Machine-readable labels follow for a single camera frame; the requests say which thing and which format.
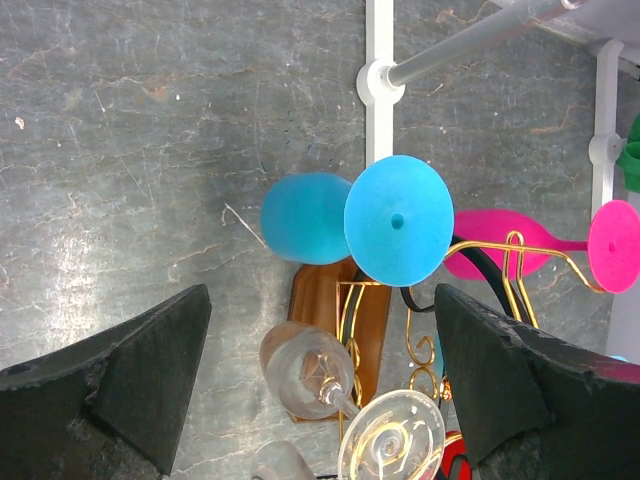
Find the glass stem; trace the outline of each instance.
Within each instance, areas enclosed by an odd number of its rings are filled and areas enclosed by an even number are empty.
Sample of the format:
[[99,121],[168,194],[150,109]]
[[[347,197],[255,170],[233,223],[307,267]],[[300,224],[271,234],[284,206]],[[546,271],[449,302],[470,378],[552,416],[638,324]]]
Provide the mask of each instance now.
[[557,240],[553,247],[561,252],[582,252],[587,249],[587,242],[571,242],[568,240]]
[[337,407],[349,420],[353,420],[358,416],[360,409],[345,395],[339,383],[329,383],[323,390],[322,399],[325,403]]

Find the wine glass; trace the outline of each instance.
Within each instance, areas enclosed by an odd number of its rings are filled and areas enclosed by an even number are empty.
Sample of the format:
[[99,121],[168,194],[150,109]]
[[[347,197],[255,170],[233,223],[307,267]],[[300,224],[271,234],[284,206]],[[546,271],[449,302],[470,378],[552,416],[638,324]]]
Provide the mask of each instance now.
[[321,419],[342,411],[353,422],[340,446],[339,478],[433,478],[444,451],[438,407],[413,390],[397,390],[362,411],[349,398],[353,363],[330,333],[295,322],[274,327],[260,348],[271,393],[294,415]]
[[251,480],[315,480],[296,447],[277,440],[263,445],[253,456]]

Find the red object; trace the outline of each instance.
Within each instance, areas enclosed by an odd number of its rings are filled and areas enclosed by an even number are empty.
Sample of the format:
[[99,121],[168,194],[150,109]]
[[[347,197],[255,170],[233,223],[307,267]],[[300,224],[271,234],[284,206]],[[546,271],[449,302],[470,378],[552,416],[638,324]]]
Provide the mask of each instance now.
[[[457,433],[460,432],[447,432],[447,437]],[[467,463],[466,460],[463,461],[459,469],[458,476],[456,478],[449,477],[449,475],[451,474],[451,467],[453,466],[453,462],[456,456],[465,455],[466,453],[467,448],[465,447],[464,440],[462,438],[456,440],[444,449],[444,455],[442,456],[442,464],[440,465],[440,468],[449,480],[471,480],[471,466]]]

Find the marble surface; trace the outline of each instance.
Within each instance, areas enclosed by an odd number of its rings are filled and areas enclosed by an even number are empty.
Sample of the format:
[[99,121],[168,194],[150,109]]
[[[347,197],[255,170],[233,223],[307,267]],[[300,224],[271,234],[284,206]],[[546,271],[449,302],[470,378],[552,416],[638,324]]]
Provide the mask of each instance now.
[[[516,0],[491,1],[504,7]],[[638,17],[640,4],[635,0],[590,0],[559,18],[545,22],[544,28],[575,43],[595,48],[616,38],[624,43],[620,56],[637,65],[640,63]]]
[[[397,7],[399,59],[496,8]],[[265,248],[259,216],[286,173],[362,169],[364,2],[2,0],[0,14],[0,368],[205,283],[213,317],[172,478],[245,478],[285,438],[334,470],[335,425],[293,425],[261,377],[297,266]],[[458,209],[515,208],[584,237],[594,77],[589,54],[548,33],[509,40],[411,84],[396,151],[430,162]],[[620,133],[639,96],[623,79]],[[440,281],[495,305],[445,272],[418,298]],[[610,297],[554,262],[529,285],[545,330],[603,350]],[[381,392],[411,372],[393,301]]]

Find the white pole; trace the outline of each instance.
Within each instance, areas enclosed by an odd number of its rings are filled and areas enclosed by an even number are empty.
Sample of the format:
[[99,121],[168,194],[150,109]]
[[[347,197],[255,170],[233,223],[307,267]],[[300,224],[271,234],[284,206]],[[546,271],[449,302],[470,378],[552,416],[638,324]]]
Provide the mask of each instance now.
[[396,87],[467,55],[520,35],[541,22],[578,8],[588,0],[520,0],[389,69]]
[[618,65],[623,48],[619,40],[609,40],[597,57],[594,132],[589,142],[589,159],[593,163],[591,218],[613,199],[614,165],[624,143],[616,133]]
[[393,105],[404,88],[381,81],[393,63],[393,1],[367,0],[366,65],[358,73],[356,87],[367,111],[365,116],[365,166],[393,155]]

